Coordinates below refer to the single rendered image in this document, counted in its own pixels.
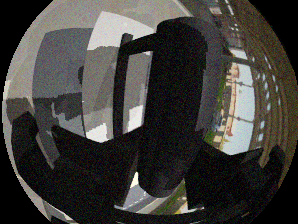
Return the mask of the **tan square tile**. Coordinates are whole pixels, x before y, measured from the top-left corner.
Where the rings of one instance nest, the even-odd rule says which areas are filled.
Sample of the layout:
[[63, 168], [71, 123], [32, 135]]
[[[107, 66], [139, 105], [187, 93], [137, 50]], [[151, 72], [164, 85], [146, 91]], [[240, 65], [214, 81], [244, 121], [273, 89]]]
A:
[[134, 175], [134, 180], [132, 181], [132, 185], [130, 185], [130, 188], [132, 188], [132, 186], [137, 185], [138, 184], [138, 173], [136, 173], [136, 175]]

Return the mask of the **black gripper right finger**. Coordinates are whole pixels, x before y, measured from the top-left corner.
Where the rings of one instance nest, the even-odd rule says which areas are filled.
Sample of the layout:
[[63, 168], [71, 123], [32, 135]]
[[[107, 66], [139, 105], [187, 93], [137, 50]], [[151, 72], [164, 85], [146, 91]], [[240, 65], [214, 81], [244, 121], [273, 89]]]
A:
[[221, 149], [206, 144], [205, 140], [202, 141], [200, 151], [184, 177], [188, 209], [202, 208], [202, 202], [209, 200], [223, 185], [229, 183], [238, 169], [258, 161], [262, 152], [261, 147], [249, 152], [226, 155]]

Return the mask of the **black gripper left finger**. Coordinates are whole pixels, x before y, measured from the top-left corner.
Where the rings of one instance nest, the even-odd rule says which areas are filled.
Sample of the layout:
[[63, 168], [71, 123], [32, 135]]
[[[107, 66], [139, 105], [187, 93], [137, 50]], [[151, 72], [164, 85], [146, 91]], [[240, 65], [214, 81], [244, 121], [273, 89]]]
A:
[[144, 125], [113, 137], [104, 143], [86, 139], [69, 132], [60, 125], [53, 125], [51, 133], [60, 155], [73, 161], [78, 167], [88, 169], [104, 179], [117, 206], [124, 206], [126, 194], [140, 165], [140, 152]]

